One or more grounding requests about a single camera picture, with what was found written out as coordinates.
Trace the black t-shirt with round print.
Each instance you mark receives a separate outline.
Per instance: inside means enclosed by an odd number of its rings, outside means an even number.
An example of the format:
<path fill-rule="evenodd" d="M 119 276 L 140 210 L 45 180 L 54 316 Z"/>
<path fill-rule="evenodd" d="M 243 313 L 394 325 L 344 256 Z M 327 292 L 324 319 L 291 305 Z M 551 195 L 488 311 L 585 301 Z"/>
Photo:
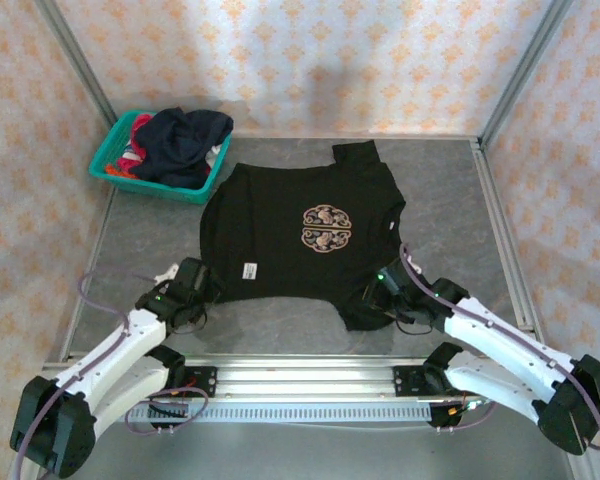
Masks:
<path fill-rule="evenodd" d="M 239 163 L 207 203 L 202 261 L 225 283 L 221 303 L 273 297 L 330 303 L 349 331 L 370 316 L 365 288 L 394 261 L 405 199 L 374 142 L 335 145 L 327 166 Z"/>

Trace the teal plastic laundry basket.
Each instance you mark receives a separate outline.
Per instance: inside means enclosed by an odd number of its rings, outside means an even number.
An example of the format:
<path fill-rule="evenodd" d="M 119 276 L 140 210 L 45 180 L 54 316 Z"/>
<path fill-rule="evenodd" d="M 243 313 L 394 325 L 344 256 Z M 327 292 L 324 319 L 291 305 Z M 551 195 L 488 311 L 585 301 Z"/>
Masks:
<path fill-rule="evenodd" d="M 224 164 L 226 155 L 218 172 L 207 176 L 201 189 L 191 190 L 185 188 L 172 188 L 164 184 L 147 182 L 139 179 L 126 179 L 113 177 L 104 173 L 107 164 L 114 164 L 123 154 L 124 148 L 130 139 L 131 126 L 134 119 L 144 110 L 130 110 L 123 113 L 116 123 L 111 127 L 102 141 L 100 147 L 94 154 L 88 167 L 89 174 L 97 179 L 105 180 L 117 187 L 119 190 L 137 194 L 154 196 L 157 198 L 181 201 L 185 203 L 202 205 L 206 203 L 216 185 L 219 173 Z"/>

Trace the white cloth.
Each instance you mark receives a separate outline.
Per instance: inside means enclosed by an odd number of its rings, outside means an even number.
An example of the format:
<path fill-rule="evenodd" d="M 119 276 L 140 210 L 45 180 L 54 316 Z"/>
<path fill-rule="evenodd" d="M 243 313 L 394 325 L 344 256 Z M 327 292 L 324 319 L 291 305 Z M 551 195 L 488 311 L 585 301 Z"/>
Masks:
<path fill-rule="evenodd" d="M 230 141 L 231 135 L 227 135 L 222 143 L 212 146 L 211 149 L 206 153 L 205 163 L 207 167 L 206 172 L 208 176 L 220 170 Z"/>

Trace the navy blue t-shirt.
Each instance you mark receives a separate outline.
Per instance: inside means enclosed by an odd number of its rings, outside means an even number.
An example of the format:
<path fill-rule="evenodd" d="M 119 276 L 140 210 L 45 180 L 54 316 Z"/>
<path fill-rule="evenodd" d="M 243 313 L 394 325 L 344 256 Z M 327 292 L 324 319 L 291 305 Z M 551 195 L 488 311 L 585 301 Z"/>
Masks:
<path fill-rule="evenodd" d="M 161 110 L 137 133 L 144 161 L 130 170 L 138 179 L 197 190 L 207 178 L 205 155 L 231 134 L 234 121 L 215 110 Z"/>

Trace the red cloth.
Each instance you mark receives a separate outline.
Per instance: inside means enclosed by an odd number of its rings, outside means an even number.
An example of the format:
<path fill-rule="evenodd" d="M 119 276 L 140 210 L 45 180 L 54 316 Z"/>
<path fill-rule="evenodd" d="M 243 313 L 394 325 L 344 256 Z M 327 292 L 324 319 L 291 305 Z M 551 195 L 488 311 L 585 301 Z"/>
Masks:
<path fill-rule="evenodd" d="M 118 168 L 127 176 L 132 176 L 130 170 L 140 165 L 146 157 L 146 149 L 138 143 L 137 133 L 152 118 L 152 114 L 143 113 L 138 115 L 132 123 L 130 139 L 124 148 L 122 156 L 117 161 Z"/>

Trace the aluminium table side rail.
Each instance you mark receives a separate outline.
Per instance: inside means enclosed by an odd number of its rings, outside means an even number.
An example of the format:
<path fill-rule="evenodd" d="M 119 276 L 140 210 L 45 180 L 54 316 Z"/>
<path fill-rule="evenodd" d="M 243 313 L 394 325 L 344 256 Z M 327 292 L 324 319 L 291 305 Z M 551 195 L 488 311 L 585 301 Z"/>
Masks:
<path fill-rule="evenodd" d="M 106 197 L 106 202 L 104 205 L 103 213 L 100 216 L 98 222 L 96 223 L 97 230 L 96 230 L 95 243 L 94 243 L 91 253 L 88 257 L 88 261 L 87 261 L 87 264 L 85 267 L 85 273 L 88 273 L 89 271 L 93 270 L 97 263 L 97 258 L 99 256 L 102 241 L 103 241 L 106 229 L 107 229 L 107 223 L 108 223 L 108 219 L 110 216 L 110 211 L 111 211 L 112 205 L 113 205 L 115 197 L 116 197 L 116 192 L 117 192 L 116 187 L 110 188 L 109 193 Z M 80 320 L 80 316 L 81 316 L 81 313 L 83 310 L 84 301 L 80 294 L 81 285 L 82 285 L 82 280 L 79 277 L 79 279 L 77 280 L 77 283 L 76 283 L 77 300 L 74 305 L 74 309 L 72 311 L 70 321 L 66 328 L 65 335 L 63 337 L 63 341 L 61 343 L 61 348 L 60 348 L 60 351 L 58 354 L 58 358 L 60 361 L 66 361 L 70 356 L 71 345 L 72 345 L 73 338 L 74 338 L 74 335 L 75 335 L 75 332 L 76 332 L 76 329 L 77 329 L 77 326 L 78 326 L 78 323 Z"/>
<path fill-rule="evenodd" d="M 536 311 L 523 278 L 493 174 L 478 138 L 471 142 L 471 151 L 489 213 L 516 325 L 520 330 L 536 335 L 539 333 Z"/>

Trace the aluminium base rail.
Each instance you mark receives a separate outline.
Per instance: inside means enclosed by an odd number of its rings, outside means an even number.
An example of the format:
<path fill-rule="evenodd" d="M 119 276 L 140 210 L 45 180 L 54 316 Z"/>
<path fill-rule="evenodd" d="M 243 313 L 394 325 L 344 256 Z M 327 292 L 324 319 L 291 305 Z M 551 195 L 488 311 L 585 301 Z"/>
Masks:
<path fill-rule="evenodd" d="M 388 402 L 394 366 L 422 358 L 345 355 L 189 356 L 188 366 L 218 369 L 215 402 Z"/>

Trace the aluminium frame post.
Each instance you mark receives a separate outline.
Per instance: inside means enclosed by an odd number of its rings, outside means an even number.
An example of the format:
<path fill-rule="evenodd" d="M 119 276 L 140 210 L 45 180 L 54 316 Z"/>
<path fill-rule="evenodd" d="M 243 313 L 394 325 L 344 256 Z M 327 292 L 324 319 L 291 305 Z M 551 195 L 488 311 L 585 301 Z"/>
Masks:
<path fill-rule="evenodd" d="M 56 37 L 99 113 L 109 126 L 113 126 L 118 120 L 118 116 L 57 1 L 34 0 L 34 3 Z"/>
<path fill-rule="evenodd" d="M 544 51 L 549 46 L 556 31 L 569 11 L 574 0 L 551 0 L 535 33 L 531 37 L 520 61 L 513 71 L 502 95 L 500 96 L 482 134 L 478 137 L 480 149 L 485 152 L 494 142 L 499 130 L 531 77 Z"/>

